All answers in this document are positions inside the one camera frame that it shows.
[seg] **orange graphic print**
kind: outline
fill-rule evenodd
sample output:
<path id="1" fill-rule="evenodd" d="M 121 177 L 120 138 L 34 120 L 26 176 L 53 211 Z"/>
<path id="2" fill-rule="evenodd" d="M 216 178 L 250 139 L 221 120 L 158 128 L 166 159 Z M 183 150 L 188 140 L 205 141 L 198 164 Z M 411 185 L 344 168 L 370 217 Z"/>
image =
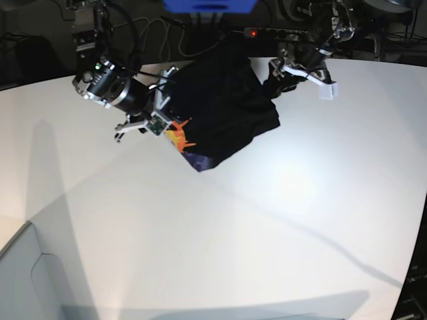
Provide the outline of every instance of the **orange graphic print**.
<path id="1" fill-rule="evenodd" d="M 178 124 L 174 121 L 171 124 L 171 128 L 174 129 L 166 130 L 165 132 L 166 137 L 168 137 L 169 140 L 172 141 L 172 143 L 175 145 L 176 149 L 178 149 L 180 153 L 183 153 L 186 147 L 192 147 L 195 145 L 195 143 L 188 143 L 187 139 L 185 138 L 185 132 L 183 130 L 183 127 L 188 123 L 188 121 L 189 120 L 184 121 L 181 124 Z"/>

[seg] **wire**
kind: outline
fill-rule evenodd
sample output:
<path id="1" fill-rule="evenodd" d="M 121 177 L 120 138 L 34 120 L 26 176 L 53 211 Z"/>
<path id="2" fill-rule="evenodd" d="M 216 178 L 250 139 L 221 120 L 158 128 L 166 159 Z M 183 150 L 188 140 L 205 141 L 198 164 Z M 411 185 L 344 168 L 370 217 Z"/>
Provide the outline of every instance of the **wire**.
<path id="1" fill-rule="evenodd" d="M 149 20 L 148 18 L 145 18 L 145 19 L 147 19 L 147 25 L 139 33 L 139 40 L 141 40 L 144 33 L 147 33 L 145 35 L 145 39 L 144 39 L 144 42 L 142 45 L 142 51 L 144 52 L 147 48 L 147 40 L 148 40 L 149 28 L 151 27 L 151 24 L 155 23 L 155 22 L 160 22 L 163 25 L 163 27 L 165 28 L 165 37 L 163 38 L 163 41 L 162 41 L 161 46 L 160 46 L 159 60 L 161 62 L 169 62 L 171 59 L 171 47 L 170 47 L 170 43 L 169 43 L 169 30 L 170 30 L 171 24 L 170 23 L 167 24 L 163 19 L 160 19 L 160 18 L 153 19 L 153 20 Z M 167 59 L 163 60 L 162 53 L 163 53 L 163 50 L 165 49 L 165 47 L 167 47 Z"/>
<path id="2" fill-rule="evenodd" d="M 329 42 L 330 39 L 335 35 L 335 32 L 338 30 L 338 28 L 341 27 L 341 22 L 339 22 L 335 29 L 332 31 L 331 35 L 323 42 L 323 44 L 319 47 L 319 49 L 323 49 L 323 47 Z"/>
<path id="3" fill-rule="evenodd" d="M 411 36 L 409 37 L 409 40 L 412 40 L 412 37 L 414 36 L 415 24 L 416 24 L 417 18 L 418 18 L 418 9 L 415 11 L 414 23 L 412 24 L 412 31 L 411 31 Z"/>
<path id="4" fill-rule="evenodd" d="M 161 21 L 163 27 L 165 28 L 165 37 L 163 38 L 163 41 L 162 41 L 161 46 L 160 46 L 159 59 L 162 62 L 169 62 L 170 59 L 171 59 L 171 45 L 169 43 L 169 31 L 170 31 L 170 27 L 171 27 L 172 24 L 169 23 L 169 22 L 167 22 L 167 21 L 164 21 L 163 19 L 160 19 L 160 18 L 156 18 L 156 19 L 150 20 L 147 17 L 135 18 L 132 21 L 133 22 L 137 22 L 137 21 L 141 21 L 141 20 L 144 20 L 144 21 L 147 22 L 147 25 L 142 29 L 142 31 L 139 33 L 139 37 L 138 37 L 139 41 L 141 41 L 142 36 L 145 33 L 147 33 L 145 35 L 145 39 L 144 39 L 144 41 L 142 43 L 142 51 L 145 51 L 146 48 L 147 48 L 147 40 L 148 40 L 149 28 L 151 27 L 151 24 L 154 23 L 154 22 L 156 22 L 156 21 Z M 173 21 L 175 23 L 183 24 L 183 22 L 180 21 L 180 20 L 171 20 L 171 21 Z M 126 21 L 124 23 L 120 23 L 118 25 L 114 25 L 113 27 L 115 29 L 117 29 L 117 28 L 120 28 L 120 27 L 124 27 L 124 26 L 126 26 L 128 24 L 129 24 L 129 22 Z M 185 30 L 183 30 L 183 32 L 181 34 L 181 38 L 180 38 L 179 43 L 178 43 L 178 51 L 179 51 L 179 53 L 183 57 L 186 57 L 186 58 L 194 58 L 194 57 L 197 57 L 199 55 L 202 55 L 202 54 L 204 54 L 204 53 L 206 53 L 208 51 L 211 51 L 213 48 L 215 48 L 220 43 L 218 41 L 217 43 L 214 43 L 211 47 L 208 47 L 207 49 L 204 49 L 204 50 L 202 50 L 200 52 L 197 52 L 197 53 L 189 54 L 189 53 L 184 53 L 183 49 L 182 49 L 182 41 L 183 41 L 184 36 L 185 36 Z M 163 55 L 163 52 L 164 52 L 165 48 L 167 48 L 167 59 L 162 59 L 162 55 Z"/>
<path id="5" fill-rule="evenodd" d="M 131 29 L 133 37 L 133 50 L 131 50 L 131 52 L 135 53 L 135 50 L 139 48 L 139 37 L 135 23 L 133 23 L 132 18 L 127 14 L 126 10 L 120 7 L 117 3 L 107 2 L 107 6 L 116 10 L 123 18 L 125 18 L 129 28 Z"/>
<path id="6" fill-rule="evenodd" d="M 164 87 L 165 85 L 170 84 L 170 83 L 162 83 L 161 85 L 155 85 L 154 88 L 151 88 L 150 90 L 148 90 L 144 97 L 150 95 L 153 91 L 159 90 L 160 92 L 164 93 L 164 91 L 162 89 L 160 89 L 160 87 Z"/>
<path id="7" fill-rule="evenodd" d="M 268 10 L 268 15 L 270 16 L 270 20 L 268 21 L 268 23 L 264 27 L 264 28 L 266 28 L 266 27 L 269 27 L 273 22 L 273 11 L 272 11 L 272 8 L 270 7 L 270 5 L 268 4 L 268 2 L 266 0 L 260 0 L 260 1 L 266 6 L 266 8 Z"/>
<path id="8" fill-rule="evenodd" d="M 395 39 L 406 39 L 405 36 L 399 35 L 398 33 L 389 33 L 389 34 L 386 34 L 386 37 L 395 38 Z M 421 37 L 420 35 L 413 35 L 413 40 L 424 41 L 424 40 L 427 40 L 427 37 Z"/>
<path id="9" fill-rule="evenodd" d="M 125 70 L 131 71 L 131 72 L 133 72 L 135 74 L 147 75 L 148 77 L 153 77 L 153 78 L 157 78 L 157 79 L 165 79 L 166 81 L 168 81 L 170 83 L 175 83 L 174 80 L 171 80 L 168 77 L 164 77 L 163 75 L 155 75 L 153 73 L 145 72 L 145 71 L 136 71 L 136 70 L 130 69 L 128 67 L 125 67 L 124 65 L 122 65 L 121 67 L 124 68 Z"/>
<path id="10" fill-rule="evenodd" d="M 58 2 L 56 2 L 55 0 L 50 0 L 50 1 L 53 2 L 54 4 L 56 4 L 56 6 L 58 7 L 59 13 L 61 14 L 62 21 L 64 21 L 64 22 L 74 21 L 74 19 L 66 19 L 66 18 L 64 18 L 64 14 L 62 12 L 62 8 L 61 8 L 61 6 L 60 6 L 60 4 Z"/>

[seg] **white table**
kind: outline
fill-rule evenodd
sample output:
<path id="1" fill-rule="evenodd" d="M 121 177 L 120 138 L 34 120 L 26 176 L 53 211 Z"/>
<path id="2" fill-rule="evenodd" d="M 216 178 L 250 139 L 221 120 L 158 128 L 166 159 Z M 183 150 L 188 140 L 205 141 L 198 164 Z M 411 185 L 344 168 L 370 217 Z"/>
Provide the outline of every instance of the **white table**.
<path id="1" fill-rule="evenodd" d="M 260 79 L 267 62 L 254 60 Z M 34 222 L 61 259 L 64 310 L 389 319 L 426 197 L 427 69 L 328 66 L 338 99 L 301 84 L 274 101 L 280 128 L 204 173 L 165 139 L 115 143 L 122 113 L 84 101 L 71 78 L 1 92 L 0 212 Z"/>

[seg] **black cloth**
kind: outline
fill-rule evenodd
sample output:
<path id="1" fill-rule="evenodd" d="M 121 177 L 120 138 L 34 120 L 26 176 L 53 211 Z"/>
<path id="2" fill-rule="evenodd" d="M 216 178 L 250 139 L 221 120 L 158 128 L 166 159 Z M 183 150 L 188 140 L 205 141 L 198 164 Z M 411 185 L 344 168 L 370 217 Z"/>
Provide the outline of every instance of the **black cloth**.
<path id="1" fill-rule="evenodd" d="M 181 136 L 177 148 L 198 171 L 216 167 L 255 136 L 280 125 L 276 106 L 263 94 L 250 60 L 237 45 L 218 47 L 172 79 L 176 84 L 166 89 L 171 113 L 180 121 L 167 135 Z"/>

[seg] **power strip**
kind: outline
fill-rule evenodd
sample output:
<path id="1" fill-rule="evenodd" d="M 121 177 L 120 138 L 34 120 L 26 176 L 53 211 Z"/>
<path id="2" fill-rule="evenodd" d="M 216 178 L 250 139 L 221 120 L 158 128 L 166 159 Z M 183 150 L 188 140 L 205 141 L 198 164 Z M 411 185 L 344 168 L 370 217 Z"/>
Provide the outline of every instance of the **power strip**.
<path id="1" fill-rule="evenodd" d="M 277 29 L 277 28 L 251 28 L 246 27 L 243 30 L 245 38 L 258 38 L 258 39 L 271 39 L 271 40 L 285 40 L 291 35 L 303 35 L 308 31 L 294 30 L 294 29 Z"/>

